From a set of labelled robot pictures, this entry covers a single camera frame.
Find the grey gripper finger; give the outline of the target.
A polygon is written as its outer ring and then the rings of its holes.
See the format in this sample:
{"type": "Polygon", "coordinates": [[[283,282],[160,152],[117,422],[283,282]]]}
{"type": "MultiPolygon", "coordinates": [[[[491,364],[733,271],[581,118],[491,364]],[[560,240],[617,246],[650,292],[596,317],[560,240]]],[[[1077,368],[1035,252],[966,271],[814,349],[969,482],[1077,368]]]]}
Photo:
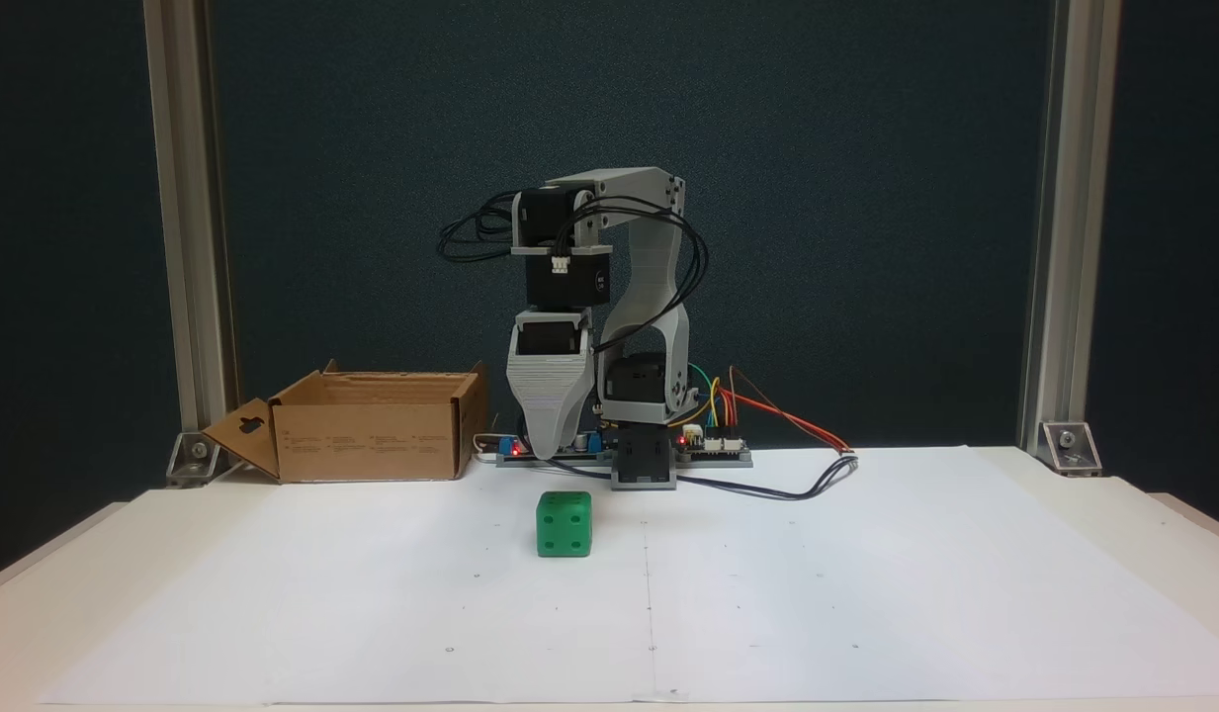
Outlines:
{"type": "Polygon", "coordinates": [[[590,360],[510,360],[508,384],[527,419],[529,450],[550,460],[570,445],[594,384],[590,360]]]}

